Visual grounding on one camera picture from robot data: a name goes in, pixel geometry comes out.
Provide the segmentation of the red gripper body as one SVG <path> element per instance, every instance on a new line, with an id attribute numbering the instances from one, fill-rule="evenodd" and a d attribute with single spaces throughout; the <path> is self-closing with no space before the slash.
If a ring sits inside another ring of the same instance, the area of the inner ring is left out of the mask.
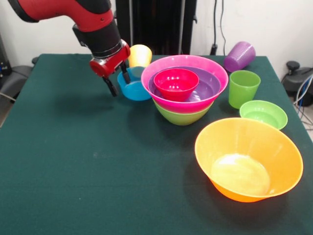
<path id="1" fill-rule="evenodd" d="M 130 47 L 122 43 L 121 49 L 114 55 L 105 59 L 92 58 L 89 62 L 91 69 L 100 77 L 108 78 L 118 67 L 121 66 L 130 56 Z"/>

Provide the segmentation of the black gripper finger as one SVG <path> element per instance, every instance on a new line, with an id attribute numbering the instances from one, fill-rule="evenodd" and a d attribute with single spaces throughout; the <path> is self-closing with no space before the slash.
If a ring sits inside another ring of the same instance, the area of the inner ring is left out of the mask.
<path id="1" fill-rule="evenodd" d="M 107 77 L 102 77 L 103 81 L 107 84 L 111 94 L 113 97 L 117 97 L 119 95 L 119 91 L 116 86 L 111 82 L 111 80 Z"/>
<path id="2" fill-rule="evenodd" d="M 130 77 L 129 77 L 129 74 L 128 74 L 128 71 L 127 71 L 127 66 L 125 63 L 122 63 L 121 64 L 121 71 L 122 71 L 122 74 L 123 74 L 123 78 L 125 80 L 125 83 L 126 84 L 130 84 L 131 80 L 130 80 Z"/>

